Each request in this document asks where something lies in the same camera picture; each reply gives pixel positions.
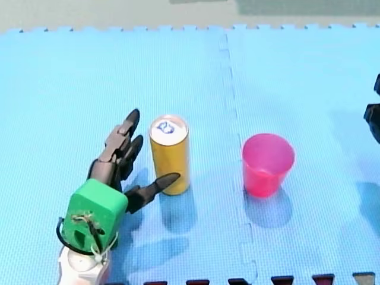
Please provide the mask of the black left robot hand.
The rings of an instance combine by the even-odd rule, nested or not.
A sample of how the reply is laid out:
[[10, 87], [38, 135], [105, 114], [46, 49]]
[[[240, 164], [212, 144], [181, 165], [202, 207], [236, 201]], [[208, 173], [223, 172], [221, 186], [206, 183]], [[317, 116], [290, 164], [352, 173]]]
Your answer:
[[[122, 192], [121, 182], [131, 174], [134, 162], [143, 146], [143, 136], [133, 138], [140, 120], [140, 111], [134, 109], [122, 122], [114, 127], [105, 141], [102, 153], [95, 159], [88, 171], [89, 179], [96, 179]], [[173, 172], [157, 178], [146, 187], [134, 186], [124, 193], [128, 199], [127, 213], [135, 213], [152, 202], [154, 197], [180, 178]]]

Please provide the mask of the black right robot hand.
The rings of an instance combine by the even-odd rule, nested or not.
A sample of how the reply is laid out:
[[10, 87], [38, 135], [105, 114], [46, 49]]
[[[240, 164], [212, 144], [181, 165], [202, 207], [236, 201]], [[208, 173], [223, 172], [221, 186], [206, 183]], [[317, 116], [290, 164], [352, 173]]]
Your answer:
[[363, 115], [364, 120], [367, 122], [370, 132], [376, 142], [380, 143], [380, 104], [368, 104]]

